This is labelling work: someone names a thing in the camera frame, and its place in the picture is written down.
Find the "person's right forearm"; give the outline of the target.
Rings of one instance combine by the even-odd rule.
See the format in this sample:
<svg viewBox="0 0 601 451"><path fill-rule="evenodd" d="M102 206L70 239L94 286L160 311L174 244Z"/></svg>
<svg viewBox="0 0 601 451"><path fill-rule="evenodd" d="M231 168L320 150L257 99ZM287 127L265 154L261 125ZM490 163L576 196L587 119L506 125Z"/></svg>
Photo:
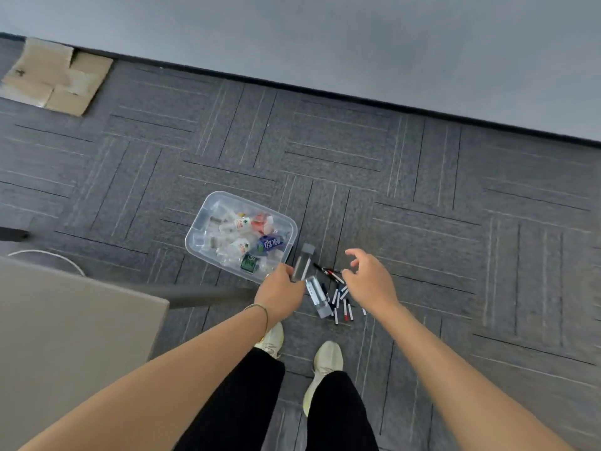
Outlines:
<svg viewBox="0 0 601 451"><path fill-rule="evenodd" d="M400 347L463 451L575 451L396 299L371 313Z"/></svg>

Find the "person's left cream shoe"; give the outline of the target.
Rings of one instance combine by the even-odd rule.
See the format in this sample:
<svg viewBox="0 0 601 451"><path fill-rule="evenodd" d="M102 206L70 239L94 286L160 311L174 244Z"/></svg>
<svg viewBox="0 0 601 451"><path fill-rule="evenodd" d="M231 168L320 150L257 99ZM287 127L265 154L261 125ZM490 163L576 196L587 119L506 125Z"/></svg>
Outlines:
<svg viewBox="0 0 601 451"><path fill-rule="evenodd" d="M277 322L274 327L254 345L254 347L266 352L277 360L280 357L280 350L283 342L284 330L281 322Z"/></svg>

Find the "person's right cream shoe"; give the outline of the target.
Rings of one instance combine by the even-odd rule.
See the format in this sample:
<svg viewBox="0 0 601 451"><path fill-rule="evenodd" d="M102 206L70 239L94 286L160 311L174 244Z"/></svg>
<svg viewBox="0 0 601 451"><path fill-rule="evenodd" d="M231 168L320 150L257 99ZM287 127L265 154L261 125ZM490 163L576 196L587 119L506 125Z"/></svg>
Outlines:
<svg viewBox="0 0 601 451"><path fill-rule="evenodd" d="M320 382L334 371L342 371L344 360L342 349L334 341L324 342L318 349L313 360L313 379L307 388L303 399L303 410L306 417L309 416L313 395Z"/></svg>

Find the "person's left hand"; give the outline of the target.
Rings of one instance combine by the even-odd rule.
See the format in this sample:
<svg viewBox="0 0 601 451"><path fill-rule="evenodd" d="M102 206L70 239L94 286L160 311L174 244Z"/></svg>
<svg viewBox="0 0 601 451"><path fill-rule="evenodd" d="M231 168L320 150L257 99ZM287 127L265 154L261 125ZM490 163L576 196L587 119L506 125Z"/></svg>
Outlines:
<svg viewBox="0 0 601 451"><path fill-rule="evenodd" d="M293 268L284 263L278 264L273 273L266 276L254 298L267 317L267 330L289 317L299 308L305 293L304 281L293 281Z"/></svg>

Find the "person's right black trouser leg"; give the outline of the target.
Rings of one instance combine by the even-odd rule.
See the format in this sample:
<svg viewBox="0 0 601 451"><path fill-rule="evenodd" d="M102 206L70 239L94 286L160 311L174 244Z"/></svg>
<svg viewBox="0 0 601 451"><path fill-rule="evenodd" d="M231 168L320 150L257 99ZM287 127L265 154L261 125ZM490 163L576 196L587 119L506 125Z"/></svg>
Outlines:
<svg viewBox="0 0 601 451"><path fill-rule="evenodd" d="M364 402L345 371L317 386L307 418L305 451L379 451Z"/></svg>

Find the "dark grey table leg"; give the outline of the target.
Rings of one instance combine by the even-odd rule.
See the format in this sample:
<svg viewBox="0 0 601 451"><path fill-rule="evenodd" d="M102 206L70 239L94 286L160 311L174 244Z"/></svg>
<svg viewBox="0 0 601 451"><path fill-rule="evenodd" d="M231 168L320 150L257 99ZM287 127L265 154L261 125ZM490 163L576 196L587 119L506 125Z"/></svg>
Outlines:
<svg viewBox="0 0 601 451"><path fill-rule="evenodd" d="M172 309L251 303L259 288L160 284L119 284L123 288L164 299Z"/></svg>

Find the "person's black trouser leg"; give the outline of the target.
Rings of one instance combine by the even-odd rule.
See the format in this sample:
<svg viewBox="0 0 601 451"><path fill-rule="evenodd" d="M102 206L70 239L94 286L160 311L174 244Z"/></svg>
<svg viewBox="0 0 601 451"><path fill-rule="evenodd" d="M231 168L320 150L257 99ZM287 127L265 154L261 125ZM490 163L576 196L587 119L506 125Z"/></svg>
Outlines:
<svg viewBox="0 0 601 451"><path fill-rule="evenodd" d="M317 386L307 418L305 451L379 451L364 402L345 371Z"/></svg>
<svg viewBox="0 0 601 451"><path fill-rule="evenodd" d="M173 451L260 451L284 374L284 363L262 349L251 349L210 396Z"/></svg>

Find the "clear rectangular pen case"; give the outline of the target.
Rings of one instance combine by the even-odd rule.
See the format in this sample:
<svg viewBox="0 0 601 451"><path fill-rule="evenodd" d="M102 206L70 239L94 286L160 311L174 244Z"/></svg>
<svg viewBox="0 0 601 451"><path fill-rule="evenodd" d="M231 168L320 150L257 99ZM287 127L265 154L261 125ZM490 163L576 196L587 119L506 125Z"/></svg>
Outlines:
<svg viewBox="0 0 601 451"><path fill-rule="evenodd" d="M321 282L319 279L315 275L306 277L305 287L319 317L325 319L333 316L334 313L328 300L328 296L321 287Z"/></svg>

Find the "person's left black trouser leg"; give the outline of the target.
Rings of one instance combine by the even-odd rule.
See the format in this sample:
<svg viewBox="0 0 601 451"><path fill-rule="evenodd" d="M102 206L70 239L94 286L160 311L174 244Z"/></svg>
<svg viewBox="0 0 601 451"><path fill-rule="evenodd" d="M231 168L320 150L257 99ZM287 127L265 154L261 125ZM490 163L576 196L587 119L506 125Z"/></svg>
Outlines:
<svg viewBox="0 0 601 451"><path fill-rule="evenodd" d="M262 349L251 349L210 396L173 451L260 451L284 374L284 363Z"/></svg>

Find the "person's right hand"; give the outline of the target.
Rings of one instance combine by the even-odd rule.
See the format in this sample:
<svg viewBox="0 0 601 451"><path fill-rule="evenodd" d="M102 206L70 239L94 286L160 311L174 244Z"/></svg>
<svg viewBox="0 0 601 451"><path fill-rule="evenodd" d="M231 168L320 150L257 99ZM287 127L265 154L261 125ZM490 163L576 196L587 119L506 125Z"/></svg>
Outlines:
<svg viewBox="0 0 601 451"><path fill-rule="evenodd" d="M375 256L362 249L350 248L345 250L345 254L353 257L353 260L350 268L343 271L359 274L359 292L350 292L350 295L362 308L383 322L400 306L390 274Z"/></svg>

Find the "pile of marker pens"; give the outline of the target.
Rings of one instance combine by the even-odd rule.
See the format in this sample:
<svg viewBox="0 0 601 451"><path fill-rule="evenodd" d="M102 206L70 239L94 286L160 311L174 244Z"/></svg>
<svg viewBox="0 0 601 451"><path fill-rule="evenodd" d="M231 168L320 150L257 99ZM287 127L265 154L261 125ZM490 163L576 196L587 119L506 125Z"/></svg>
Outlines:
<svg viewBox="0 0 601 451"><path fill-rule="evenodd" d="M333 318L335 325L339 324L338 311L342 313L342 322L349 322L354 320L353 317L353 305L350 303L352 296L346 286L346 283L342 279L342 272L336 269L323 267L315 262L312 262L312 267L315 269L313 274L307 274L306 277L315 275L321 282L321 287L324 289L328 296L328 300L332 307Z"/></svg>

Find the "black wall baseboard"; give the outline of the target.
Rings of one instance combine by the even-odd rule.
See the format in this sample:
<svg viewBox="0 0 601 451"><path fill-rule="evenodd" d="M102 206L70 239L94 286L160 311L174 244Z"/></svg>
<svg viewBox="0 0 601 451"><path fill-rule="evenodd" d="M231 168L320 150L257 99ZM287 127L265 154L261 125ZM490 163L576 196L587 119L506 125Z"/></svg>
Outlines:
<svg viewBox="0 0 601 451"><path fill-rule="evenodd" d="M101 56L111 58L113 60L130 62L130 63L136 64L136 65L147 65L147 66L152 66L152 67L159 67L164 70L177 71L177 72L181 72L181 73L189 73L192 75L210 76L210 77L214 77L217 79L231 80L233 82L241 82L241 83L264 86L267 88L273 88L276 90L300 93L300 94L303 94L306 96L314 96L314 97L319 97L319 98L332 99L332 100L339 101L339 102L369 106L369 107L378 108L378 109L385 109L387 111L425 116L425 117L429 117L429 118L446 120L449 122L456 122L456 123L466 125L466 126L472 126L472 127L484 128L484 129L488 129L488 130L499 131L502 133L511 133L514 135L522 135L522 136L530 136L530 137L536 137L536 138L540 138L540 139L546 139L546 140L554 141L557 143L573 143L576 145L582 145L582 146L596 148L596 149L601 150L601 141L588 139L585 137L562 135L562 134L552 133L552 132L545 131L545 130L537 130L537 129L532 129L532 128L524 128L524 127L520 127L520 126L515 126L515 125L511 125L511 124L492 122L492 121L483 120L480 118L471 118L471 117L465 117L462 115L456 115L456 114L452 114L452 113L431 111L431 110L423 109L420 107L398 105L398 104L394 104L394 103L388 103L385 101L349 96L349 95L340 94L340 93L336 93L336 92L322 91L322 90L316 90L316 89L306 88L306 87L302 87L302 86L289 85L286 83L272 82L269 80L256 79L253 77L247 77L247 76L243 76L243 75L233 75L231 73L222 73L222 72L218 72L218 71L214 71L214 70L206 70L206 69L202 69L202 68L195 68L195 67L190 67L190 66L186 66L186 65L170 63L170 62L162 62L160 60L150 60L150 59L140 58L140 57L131 56L131 55L127 55L127 54L119 54L119 53L113 53L113 52L108 52L108 51L104 51L104 50L91 49L91 48L83 47L80 45L74 45L74 48L76 50L82 50L87 53L99 54Z"/></svg>

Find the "clear tube with grey cap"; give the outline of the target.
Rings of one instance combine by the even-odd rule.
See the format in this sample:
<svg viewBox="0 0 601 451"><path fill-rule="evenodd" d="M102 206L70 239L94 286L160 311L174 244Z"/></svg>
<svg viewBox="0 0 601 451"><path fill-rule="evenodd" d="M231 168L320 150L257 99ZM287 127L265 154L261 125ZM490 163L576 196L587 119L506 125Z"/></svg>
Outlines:
<svg viewBox="0 0 601 451"><path fill-rule="evenodd" d="M314 255L315 247L309 243L304 243L300 254L297 256L295 265L293 267L293 273L291 280L293 282L304 281L309 268L312 266L312 257Z"/></svg>

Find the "flattened brown cardboard piece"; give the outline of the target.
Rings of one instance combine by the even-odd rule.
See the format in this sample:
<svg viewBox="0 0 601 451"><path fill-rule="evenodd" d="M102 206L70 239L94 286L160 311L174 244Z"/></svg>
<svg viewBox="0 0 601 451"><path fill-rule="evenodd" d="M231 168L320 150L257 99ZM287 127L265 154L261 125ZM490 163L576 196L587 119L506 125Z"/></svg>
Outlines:
<svg viewBox="0 0 601 451"><path fill-rule="evenodd" d="M26 38L22 54L0 82L0 98L82 117L113 59Z"/></svg>

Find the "person's cream shoe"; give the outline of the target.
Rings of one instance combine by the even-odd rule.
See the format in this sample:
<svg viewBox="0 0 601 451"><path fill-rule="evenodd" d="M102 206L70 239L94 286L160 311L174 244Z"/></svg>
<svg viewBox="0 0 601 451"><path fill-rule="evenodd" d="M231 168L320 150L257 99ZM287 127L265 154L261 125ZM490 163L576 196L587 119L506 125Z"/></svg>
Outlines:
<svg viewBox="0 0 601 451"><path fill-rule="evenodd" d="M307 388L303 399L303 410L306 417L309 416L313 395L320 382L334 371L342 371L344 360L342 349L334 341L324 342L318 349L313 360L313 379Z"/></svg>
<svg viewBox="0 0 601 451"><path fill-rule="evenodd" d="M274 327L254 345L254 347L266 352L277 360L280 357L280 350L283 342L284 330L281 322L277 322Z"/></svg>

